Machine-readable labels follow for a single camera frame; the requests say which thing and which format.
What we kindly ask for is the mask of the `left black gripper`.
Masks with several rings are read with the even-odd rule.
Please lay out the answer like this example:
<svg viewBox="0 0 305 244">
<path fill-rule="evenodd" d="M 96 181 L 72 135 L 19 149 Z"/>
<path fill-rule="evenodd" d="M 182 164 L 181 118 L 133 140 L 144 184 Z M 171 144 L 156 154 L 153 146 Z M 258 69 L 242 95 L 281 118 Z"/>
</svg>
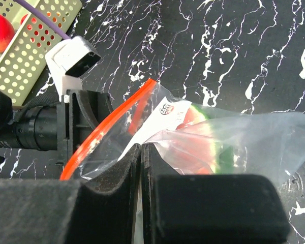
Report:
<svg viewBox="0 0 305 244">
<path fill-rule="evenodd" d="M 68 160 L 113 111 L 110 95 L 90 90 L 68 90 L 57 109 L 57 162 Z"/>
</svg>

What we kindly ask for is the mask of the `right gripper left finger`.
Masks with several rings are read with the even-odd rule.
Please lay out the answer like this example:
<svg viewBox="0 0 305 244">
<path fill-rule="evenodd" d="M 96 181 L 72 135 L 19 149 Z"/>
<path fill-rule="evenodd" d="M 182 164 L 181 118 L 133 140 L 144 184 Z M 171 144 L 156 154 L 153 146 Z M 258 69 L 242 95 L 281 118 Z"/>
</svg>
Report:
<svg viewBox="0 0 305 244">
<path fill-rule="evenodd" d="M 133 243 L 141 147 L 133 145 L 123 158 L 88 181 L 83 243 Z"/>
</svg>

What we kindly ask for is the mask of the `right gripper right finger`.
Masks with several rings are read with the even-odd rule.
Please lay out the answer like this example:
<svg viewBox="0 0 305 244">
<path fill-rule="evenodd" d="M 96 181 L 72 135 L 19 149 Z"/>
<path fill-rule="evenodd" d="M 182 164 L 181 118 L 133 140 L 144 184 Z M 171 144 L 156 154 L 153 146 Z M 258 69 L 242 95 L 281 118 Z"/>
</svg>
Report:
<svg viewBox="0 0 305 244">
<path fill-rule="evenodd" d="M 153 144 L 141 155 L 144 243 L 183 243 L 183 176 L 160 156 Z"/>
</svg>

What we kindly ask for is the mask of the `fake watermelon slice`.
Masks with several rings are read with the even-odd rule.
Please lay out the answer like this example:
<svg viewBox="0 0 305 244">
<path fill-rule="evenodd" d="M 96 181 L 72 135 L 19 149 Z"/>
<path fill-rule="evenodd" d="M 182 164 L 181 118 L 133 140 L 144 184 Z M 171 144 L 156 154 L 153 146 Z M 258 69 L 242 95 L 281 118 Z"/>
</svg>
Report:
<svg viewBox="0 0 305 244">
<path fill-rule="evenodd" d="M 215 116 L 190 105 L 169 145 L 168 163 L 183 174 L 228 174 L 234 170 L 234 152 L 216 138 L 208 120 Z"/>
</svg>

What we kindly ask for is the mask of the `clear zip top bag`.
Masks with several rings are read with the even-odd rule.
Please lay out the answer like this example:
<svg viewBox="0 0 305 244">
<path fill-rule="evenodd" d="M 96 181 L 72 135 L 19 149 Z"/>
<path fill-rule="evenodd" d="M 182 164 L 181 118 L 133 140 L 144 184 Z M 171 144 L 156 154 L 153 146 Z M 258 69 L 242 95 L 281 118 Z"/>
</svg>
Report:
<svg viewBox="0 0 305 244">
<path fill-rule="evenodd" d="M 257 174 L 281 185 L 305 162 L 305 114 L 203 106 L 148 80 L 94 127 L 60 178 L 93 179 L 135 144 L 152 144 L 180 174 Z"/>
</svg>

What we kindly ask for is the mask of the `pale green plastic basket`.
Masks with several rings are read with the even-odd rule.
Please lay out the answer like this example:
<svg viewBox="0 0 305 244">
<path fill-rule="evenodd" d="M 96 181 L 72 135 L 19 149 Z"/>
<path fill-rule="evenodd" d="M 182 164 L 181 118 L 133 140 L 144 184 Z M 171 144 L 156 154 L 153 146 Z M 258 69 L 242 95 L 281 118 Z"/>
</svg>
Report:
<svg viewBox="0 0 305 244">
<path fill-rule="evenodd" d="M 0 1 L 0 15 L 15 30 L 9 46 L 0 53 L 0 91 L 8 95 L 14 105 L 22 105 L 46 66 L 45 54 L 61 37 L 14 1 Z"/>
</svg>

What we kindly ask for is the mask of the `red fake wax apple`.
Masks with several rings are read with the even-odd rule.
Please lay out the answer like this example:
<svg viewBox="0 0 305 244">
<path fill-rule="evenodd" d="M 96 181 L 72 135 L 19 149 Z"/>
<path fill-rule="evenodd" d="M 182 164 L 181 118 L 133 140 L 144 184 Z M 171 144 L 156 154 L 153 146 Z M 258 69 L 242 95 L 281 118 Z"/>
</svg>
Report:
<svg viewBox="0 0 305 244">
<path fill-rule="evenodd" d="M 21 19 L 21 21 L 20 21 L 20 25 L 23 24 L 23 22 L 25 21 L 25 19 L 26 19 L 27 16 L 28 16 L 28 14 L 26 14 L 26 15 L 24 15 L 24 16 L 22 17 L 22 19 Z"/>
</svg>

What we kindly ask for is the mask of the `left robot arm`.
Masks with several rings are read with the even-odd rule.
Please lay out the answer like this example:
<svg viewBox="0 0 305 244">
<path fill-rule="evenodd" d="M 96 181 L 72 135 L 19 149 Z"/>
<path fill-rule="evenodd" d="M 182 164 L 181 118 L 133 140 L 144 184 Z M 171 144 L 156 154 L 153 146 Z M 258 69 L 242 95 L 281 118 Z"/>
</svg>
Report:
<svg viewBox="0 0 305 244">
<path fill-rule="evenodd" d="M 68 90 L 65 102 L 44 93 L 23 106 L 0 91 L 0 148 L 55 150 L 56 164 L 64 166 L 112 111 L 109 94 L 97 91 Z"/>
</svg>

